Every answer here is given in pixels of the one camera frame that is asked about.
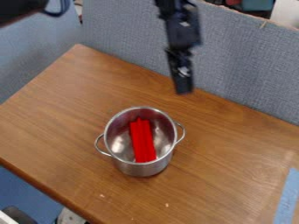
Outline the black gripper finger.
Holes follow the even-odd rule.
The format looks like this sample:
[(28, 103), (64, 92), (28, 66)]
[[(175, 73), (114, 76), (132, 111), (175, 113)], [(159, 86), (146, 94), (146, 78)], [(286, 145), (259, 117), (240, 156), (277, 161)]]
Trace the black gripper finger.
[(166, 50), (168, 66), (174, 81), (175, 92), (178, 95), (192, 92), (192, 62), (188, 52)]

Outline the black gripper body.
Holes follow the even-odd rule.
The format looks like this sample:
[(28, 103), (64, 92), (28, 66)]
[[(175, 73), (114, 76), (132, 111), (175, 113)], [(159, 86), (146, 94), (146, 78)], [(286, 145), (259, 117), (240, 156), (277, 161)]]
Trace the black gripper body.
[(196, 5), (167, 5), (163, 9), (167, 49), (188, 52), (202, 44), (199, 9)]

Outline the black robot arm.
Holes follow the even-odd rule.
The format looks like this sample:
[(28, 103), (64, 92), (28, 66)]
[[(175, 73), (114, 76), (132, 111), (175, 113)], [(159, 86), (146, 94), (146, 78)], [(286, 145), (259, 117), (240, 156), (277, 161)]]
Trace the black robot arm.
[(188, 94), (194, 90), (192, 48), (202, 44), (199, 9), (192, 0), (154, 0), (159, 18), (164, 21), (168, 46), (168, 67), (175, 92)]

